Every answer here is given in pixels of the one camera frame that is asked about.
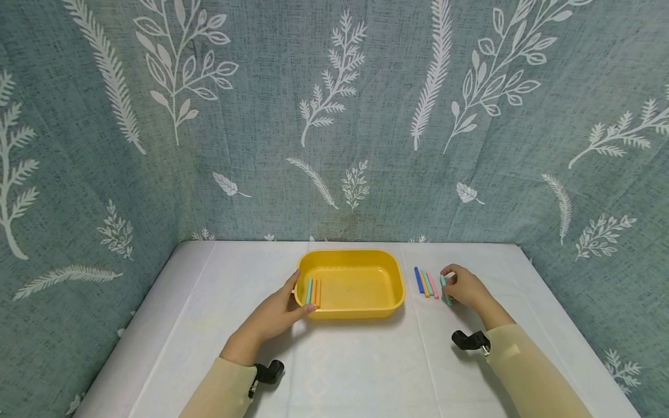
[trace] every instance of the curtain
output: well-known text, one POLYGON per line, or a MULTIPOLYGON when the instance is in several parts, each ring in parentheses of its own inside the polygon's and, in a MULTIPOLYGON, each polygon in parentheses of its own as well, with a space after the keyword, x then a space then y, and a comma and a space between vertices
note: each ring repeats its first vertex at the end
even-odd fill
POLYGON ((187 239, 516 243, 666 416, 669 3, 1 7, 3 417, 73 413, 187 239))

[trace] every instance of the teal chalk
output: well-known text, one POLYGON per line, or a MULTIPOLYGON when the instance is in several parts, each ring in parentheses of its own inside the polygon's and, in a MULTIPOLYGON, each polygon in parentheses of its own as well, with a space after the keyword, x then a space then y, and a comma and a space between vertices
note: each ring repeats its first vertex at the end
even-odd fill
POLYGON ((427 285, 429 295, 434 296, 434 290, 432 290, 432 285, 429 284, 429 280, 427 279, 427 272, 425 270, 423 270, 423 277, 425 278, 425 284, 427 285))
POLYGON ((305 305, 309 305, 311 303, 311 287, 314 284, 314 278, 309 278, 309 285, 306 287, 306 300, 304 301, 305 305))

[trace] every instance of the white fern print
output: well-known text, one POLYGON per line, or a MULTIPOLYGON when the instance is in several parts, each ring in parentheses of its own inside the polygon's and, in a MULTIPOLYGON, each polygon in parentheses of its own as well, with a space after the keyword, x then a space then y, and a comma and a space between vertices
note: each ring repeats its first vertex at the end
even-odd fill
POLYGON ((569 231, 569 223, 571 222, 571 200, 560 180, 550 174, 542 174, 541 176, 557 196, 560 207, 560 245, 564 245, 565 237, 569 231))
POLYGON ((508 65, 518 57, 524 57, 531 66, 540 66, 545 64, 547 59, 544 55, 544 49, 548 48, 557 41, 556 37, 544 37, 539 31, 547 22, 562 22, 573 14, 572 10, 566 9, 567 6, 584 6, 593 0, 566 0, 564 4, 557 5, 558 0, 519 0, 518 7, 513 13, 508 25, 505 24, 504 12, 495 7, 492 10, 492 24, 495 32, 500 39, 497 44, 493 39, 484 37, 478 40, 478 49, 481 55, 474 49, 472 51, 473 69, 469 69, 462 84, 462 105, 459 102, 451 103, 451 111, 456 120, 448 137, 444 154, 453 138, 464 132, 471 132, 476 129, 473 123, 478 113, 470 113, 470 110, 481 105, 491 117, 501 115, 497 105, 500 97, 506 96, 511 106, 522 106, 522 94, 529 93, 538 88, 541 83, 536 80, 525 80, 520 82, 524 70, 519 70, 509 79, 506 74, 500 74, 502 69, 508 71, 508 65), (528 28, 531 22, 528 16, 533 12, 535 5, 539 3, 539 9, 534 13, 534 23, 528 28), (510 38, 513 30, 511 45, 504 45, 510 38), (502 47, 508 51, 505 57, 500 54, 502 47), (486 62, 486 56, 491 57, 490 67, 486 62))
POLYGON ((429 121, 429 114, 432 112, 434 103, 439 95, 439 90, 442 88, 444 79, 448 72, 448 62, 451 57, 451 7, 448 0, 433 0, 432 1, 432 27, 434 33, 432 38, 432 53, 433 59, 429 64, 427 71, 427 80, 425 86, 421 91, 418 106, 413 114, 413 121, 411 122, 411 137, 413 138, 413 150, 418 150, 418 140, 420 139, 427 122, 429 121))
POLYGON ((325 90, 327 90, 327 97, 323 97, 323 89, 320 87, 320 84, 315 84, 314 97, 311 101, 309 103, 306 100, 300 102, 300 113, 302 113, 302 117, 306 120, 304 130, 302 131, 302 146, 304 146, 309 126, 320 128, 331 125, 335 121, 328 116, 316 117, 316 115, 322 111, 330 114, 341 113, 346 110, 343 104, 332 101, 337 94, 347 97, 355 96, 357 93, 355 87, 351 86, 351 83, 360 75, 355 69, 365 62, 365 56, 359 49, 363 39, 367 36, 365 35, 367 26, 365 26, 365 22, 360 22, 353 28, 348 10, 344 10, 339 23, 341 24, 341 28, 336 27, 332 30, 332 44, 334 48, 331 48, 329 51, 330 62, 336 70, 337 79, 335 80, 328 70, 323 70, 322 76, 325 90))
POLYGON ((80 280, 82 282, 104 283, 123 276, 123 273, 115 273, 110 270, 100 270, 97 268, 85 266, 68 266, 53 270, 20 288, 13 300, 27 298, 35 292, 44 290, 54 284, 65 282, 66 280, 80 280))
POLYGON ((302 171, 304 171, 311 178, 311 181, 314 182, 316 188, 320 192, 320 195, 323 196, 323 199, 325 199, 328 205, 334 207, 335 209, 339 209, 337 205, 335 205, 335 200, 332 198, 330 190, 325 185, 325 181, 320 176, 320 174, 318 174, 309 164, 298 158, 293 158, 293 157, 288 157, 286 161, 288 161, 295 167, 302 169, 302 171))
POLYGON ((172 116, 174 126, 174 136, 179 145, 178 127, 184 121, 193 119, 199 113, 197 109, 191 108, 191 99, 184 100, 179 109, 177 109, 177 96, 185 90, 195 93, 204 100, 218 100, 210 89, 195 86, 198 82, 211 79, 216 86, 222 90, 231 90, 232 84, 226 77, 235 74, 239 66, 231 61, 223 61, 216 66, 214 70, 214 52, 208 51, 205 54, 204 61, 200 68, 200 74, 197 72, 197 62, 195 55, 182 60, 183 53, 191 41, 198 36, 206 37, 214 45, 225 45, 230 42, 230 38, 223 32, 215 29, 220 28, 225 23, 226 14, 218 14, 207 20, 207 11, 202 9, 198 13, 201 0, 192 0, 190 13, 186 14, 183 0, 174 0, 175 14, 177 21, 181 26, 181 36, 177 36, 177 42, 173 39, 168 24, 167 11, 165 10, 165 0, 156 2, 156 0, 140 0, 140 2, 149 10, 158 13, 161 23, 157 23, 150 17, 137 17, 134 22, 141 31, 135 31, 135 35, 140 43, 149 51, 145 58, 149 73, 156 82, 167 92, 164 94, 151 90, 151 97, 163 105, 172 116), (156 45, 146 37, 153 36, 161 40, 167 38, 167 47, 161 43, 156 45))
POLYGON ((479 202, 481 205, 485 205, 485 203, 481 202, 476 198, 478 196, 478 192, 471 187, 465 185, 464 183, 458 183, 456 185, 456 190, 458 192, 458 196, 460 197, 460 200, 462 200, 465 203, 469 203, 473 200, 479 202))
POLYGON ((421 235, 418 239, 411 238, 409 242, 427 242, 427 238, 425 238, 425 235, 421 235))
POLYGON ((70 409, 68 409, 68 411, 65 413, 65 415, 73 414, 74 411, 77 410, 79 405, 81 405, 82 400, 84 399, 85 396, 86 396, 86 392, 82 392, 81 395, 79 395, 78 393, 76 395, 74 395, 74 400, 72 402, 70 402, 70 409))
POLYGON ((205 227, 202 227, 199 232, 193 232, 191 237, 196 241, 215 241, 216 236, 210 233, 209 230, 205 227))
POLYGON ((369 194, 369 186, 365 186, 367 184, 365 170, 367 170, 367 160, 359 162, 358 167, 353 167, 351 171, 346 170, 346 178, 341 179, 344 183, 341 189, 344 191, 346 203, 351 207, 351 212, 360 205, 359 201, 364 200, 369 194))
MULTIPOLYGON (((0 74, 0 106, 9 105, 9 99, 16 83, 11 79, 11 74, 3 70, 0 74)), ((25 215, 28 207, 37 199, 39 192, 33 186, 24 189, 16 195, 16 200, 9 210, 9 189, 14 186, 22 186, 32 173, 37 170, 39 161, 27 159, 19 161, 14 167, 9 162, 9 153, 13 148, 23 148, 37 135, 30 126, 19 126, 18 120, 21 116, 21 103, 13 103, 5 110, 0 120, 0 156, 2 156, 2 184, 0 185, 0 225, 5 229, 7 244, 14 256, 20 259, 28 259, 28 256, 19 248, 12 231, 14 219, 25 215)))
POLYGON ((107 248, 112 253, 123 255, 123 258, 132 260, 132 223, 125 221, 116 214, 116 206, 109 200, 107 204, 107 218, 102 221, 104 227, 98 227, 98 232, 105 236, 100 241, 102 245, 107 245, 107 248))
POLYGON ((642 368, 638 363, 629 361, 623 365, 616 350, 607 350, 604 353, 606 353, 604 365, 625 395, 629 395, 632 388, 641 386, 639 379, 635 378, 641 374, 642 368))
MULTIPOLYGON (((666 99, 669 102, 669 84, 665 86, 665 89, 666 99)), ((627 151, 624 149, 610 145, 610 142, 615 140, 621 140, 623 145, 642 150, 650 148, 650 141, 641 135, 644 129, 654 128, 655 132, 659 134, 669 135, 669 107, 658 112, 657 100, 648 99, 644 103, 639 117, 641 122, 637 126, 632 126, 634 115, 631 112, 625 112, 623 116, 620 116, 620 120, 617 123, 609 125, 606 129, 603 123, 593 126, 588 138, 590 145, 569 161, 569 169, 590 151, 596 151, 597 154, 608 156, 624 156, 627 154, 627 151)))
POLYGON ((123 63, 116 58, 114 48, 104 34, 104 28, 95 20, 85 0, 63 1, 74 23, 81 27, 84 37, 95 49, 93 55, 106 84, 107 96, 112 102, 112 109, 123 136, 128 142, 135 145, 139 152, 146 155, 147 152, 139 143, 137 117, 132 111, 128 86, 123 76, 123 63))
POLYGON ((597 257, 601 257, 600 251, 602 254, 611 257, 611 254, 617 252, 617 249, 610 245, 617 243, 616 238, 620 236, 613 232, 631 228, 635 222, 636 218, 630 218, 627 215, 623 216, 619 221, 611 216, 607 221, 605 213, 601 214, 597 223, 591 219, 590 226, 585 227, 581 233, 579 242, 576 243, 576 249, 579 252, 576 260, 581 257, 590 258, 591 253, 597 257))
POLYGON ((226 195, 234 196, 237 193, 239 193, 244 197, 251 197, 249 195, 245 195, 242 192, 240 192, 239 189, 237 189, 237 185, 233 183, 233 181, 227 178, 226 176, 219 173, 212 173, 212 175, 213 179, 216 180, 216 183, 218 183, 218 185, 221 187, 221 189, 223 189, 226 195))

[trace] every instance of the orange chalk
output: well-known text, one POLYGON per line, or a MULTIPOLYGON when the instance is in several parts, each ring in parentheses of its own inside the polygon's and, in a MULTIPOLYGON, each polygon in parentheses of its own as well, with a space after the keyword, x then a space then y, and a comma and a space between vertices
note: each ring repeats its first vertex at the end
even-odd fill
POLYGON ((320 309, 320 288, 322 287, 322 284, 320 282, 320 279, 316 279, 316 307, 320 309))

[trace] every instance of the yellow plastic tray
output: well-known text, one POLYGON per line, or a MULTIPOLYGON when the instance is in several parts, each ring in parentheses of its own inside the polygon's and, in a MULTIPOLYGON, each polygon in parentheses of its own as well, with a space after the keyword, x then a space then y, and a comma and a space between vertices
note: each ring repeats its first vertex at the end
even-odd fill
POLYGON ((395 257, 382 249, 316 249, 302 256, 295 299, 304 305, 309 278, 321 280, 320 308, 312 319, 385 318, 404 303, 395 257))

